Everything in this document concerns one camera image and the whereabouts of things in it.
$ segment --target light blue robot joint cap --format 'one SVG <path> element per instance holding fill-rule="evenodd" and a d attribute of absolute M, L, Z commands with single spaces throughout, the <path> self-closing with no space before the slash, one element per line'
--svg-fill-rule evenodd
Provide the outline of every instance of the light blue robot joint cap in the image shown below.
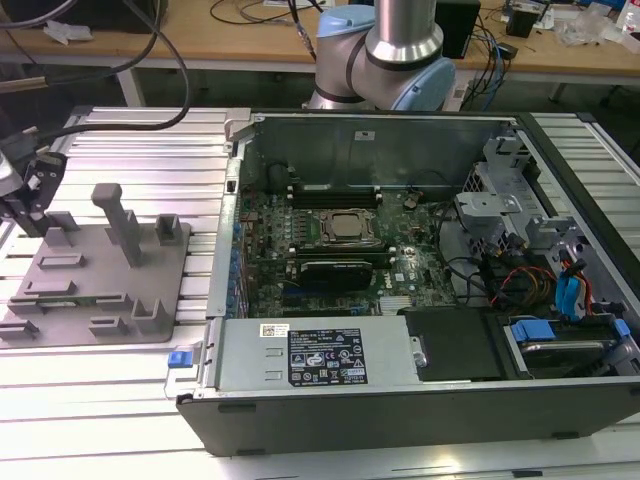
<path fill-rule="evenodd" d="M 373 27 L 375 9 L 368 5 L 344 5 L 320 15 L 318 38 L 354 33 Z"/>

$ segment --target sticker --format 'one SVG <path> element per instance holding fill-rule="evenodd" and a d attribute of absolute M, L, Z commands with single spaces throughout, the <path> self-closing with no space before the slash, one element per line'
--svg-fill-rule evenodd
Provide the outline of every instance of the sticker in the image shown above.
<path fill-rule="evenodd" d="M 261 323 L 261 337 L 286 337 L 289 331 L 288 323 Z"/>
<path fill-rule="evenodd" d="M 354 137 L 356 142 L 372 142 L 376 139 L 376 132 L 374 131 L 358 131 Z"/>
<path fill-rule="evenodd" d="M 290 330 L 288 344 L 289 383 L 294 387 L 368 383 L 359 328 Z"/>

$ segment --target blue latch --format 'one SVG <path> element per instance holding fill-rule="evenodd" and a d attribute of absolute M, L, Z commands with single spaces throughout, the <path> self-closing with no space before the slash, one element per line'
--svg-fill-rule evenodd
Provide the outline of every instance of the blue latch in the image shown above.
<path fill-rule="evenodd" d="M 621 339 L 631 335 L 631 330 L 629 330 L 629 326 L 627 325 L 627 322 L 625 322 L 623 319 L 616 318 L 613 321 L 613 326 L 615 327 L 618 335 L 620 335 Z"/>
<path fill-rule="evenodd" d="M 511 333 L 518 343 L 555 340 L 556 338 L 549 320 L 540 318 L 519 320 L 515 325 L 511 325 Z"/>
<path fill-rule="evenodd" d="M 171 352 L 167 363 L 169 368 L 191 368 L 193 367 L 193 352 Z"/>

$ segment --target barcode sticker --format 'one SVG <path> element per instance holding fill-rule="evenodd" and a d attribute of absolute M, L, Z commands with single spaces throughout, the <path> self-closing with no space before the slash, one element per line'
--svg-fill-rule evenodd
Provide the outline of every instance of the barcode sticker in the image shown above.
<path fill-rule="evenodd" d="M 261 337 L 286 337 L 289 331 L 288 323 L 261 323 Z"/>

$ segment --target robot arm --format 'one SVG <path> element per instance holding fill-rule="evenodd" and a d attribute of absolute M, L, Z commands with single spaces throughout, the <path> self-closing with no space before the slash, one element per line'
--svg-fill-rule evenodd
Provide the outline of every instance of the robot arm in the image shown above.
<path fill-rule="evenodd" d="M 314 109 L 435 110 L 453 85 L 435 0 L 376 0 L 320 17 Z"/>

